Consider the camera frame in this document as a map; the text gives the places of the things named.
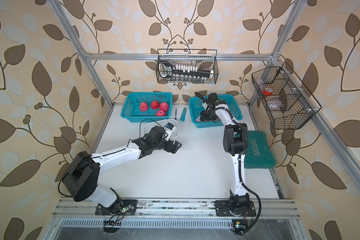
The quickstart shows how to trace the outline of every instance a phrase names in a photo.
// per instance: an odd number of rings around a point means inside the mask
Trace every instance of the vent grille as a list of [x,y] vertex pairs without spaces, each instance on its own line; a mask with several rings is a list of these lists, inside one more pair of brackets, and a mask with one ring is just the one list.
[[[61,227],[103,227],[103,218],[67,218]],[[123,228],[232,228],[229,219],[158,219],[158,218],[126,218],[121,221]]]

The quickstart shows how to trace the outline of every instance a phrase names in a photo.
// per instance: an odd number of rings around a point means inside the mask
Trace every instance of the black mounting plate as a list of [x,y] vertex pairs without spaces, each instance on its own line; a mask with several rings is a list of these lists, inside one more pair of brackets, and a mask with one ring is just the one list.
[[[256,210],[254,209],[253,201],[250,201],[250,205],[251,205],[251,207],[249,209],[247,209],[246,216],[247,217],[255,217]],[[240,216],[235,216],[235,215],[231,214],[228,200],[216,200],[215,207],[216,207],[216,216],[218,216],[218,217],[244,217],[244,214],[241,214]]]
[[[136,206],[137,206],[137,200],[123,200],[123,207],[126,207],[128,205],[134,206],[134,209],[126,211],[125,215],[135,215],[136,212]],[[110,213],[110,209],[103,207],[102,205],[98,204],[96,208],[95,215],[113,215]]]

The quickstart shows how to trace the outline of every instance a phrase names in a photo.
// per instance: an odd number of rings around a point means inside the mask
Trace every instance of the teal plastic basket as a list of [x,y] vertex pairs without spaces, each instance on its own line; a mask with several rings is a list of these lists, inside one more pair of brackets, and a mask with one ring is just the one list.
[[[158,117],[156,113],[158,109],[151,108],[152,101],[158,103],[168,103],[169,109],[166,116]],[[148,110],[145,112],[140,111],[139,105],[142,102],[148,104]],[[121,117],[128,119],[130,122],[141,122],[146,118],[151,118],[154,121],[159,121],[169,118],[172,110],[172,93],[129,93],[125,99],[124,106],[121,109]]]
[[[235,98],[231,94],[218,94],[217,97],[219,100],[225,100],[228,109],[231,111],[232,115],[237,119],[243,119],[243,115],[241,114],[239,105],[237,104]],[[219,122],[196,122],[195,120],[200,116],[200,112],[204,111],[204,107],[202,105],[202,100],[198,97],[193,97],[188,100],[189,109],[191,113],[192,122],[196,125],[197,128],[201,127],[218,127],[223,126],[221,121]]]

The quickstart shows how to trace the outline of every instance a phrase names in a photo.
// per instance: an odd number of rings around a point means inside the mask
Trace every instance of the white plastic basket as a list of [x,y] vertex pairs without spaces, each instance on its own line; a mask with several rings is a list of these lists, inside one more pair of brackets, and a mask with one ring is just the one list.
[[[177,120],[175,120],[173,118],[168,118],[168,119],[157,121],[157,123],[160,124],[163,127],[165,127],[168,122],[172,123],[173,126],[176,127],[175,130],[172,132],[172,135],[171,135],[170,139],[173,139],[173,138],[179,136],[180,128],[179,128],[179,123],[177,122]],[[157,126],[156,122],[149,122],[149,123],[145,124],[144,127],[143,127],[143,135],[146,134],[146,133],[149,133],[151,128],[153,128],[154,126]]]

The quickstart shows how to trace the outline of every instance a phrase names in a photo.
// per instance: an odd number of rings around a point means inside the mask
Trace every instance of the wire mesh basket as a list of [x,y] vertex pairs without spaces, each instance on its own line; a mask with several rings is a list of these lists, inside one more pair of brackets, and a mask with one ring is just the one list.
[[217,50],[210,49],[158,49],[157,82],[216,84]]
[[[284,63],[281,67],[271,66],[252,74],[253,85],[274,129],[300,129],[321,109],[302,81],[302,87],[293,83],[289,70]],[[304,95],[312,96],[317,106],[312,106]]]

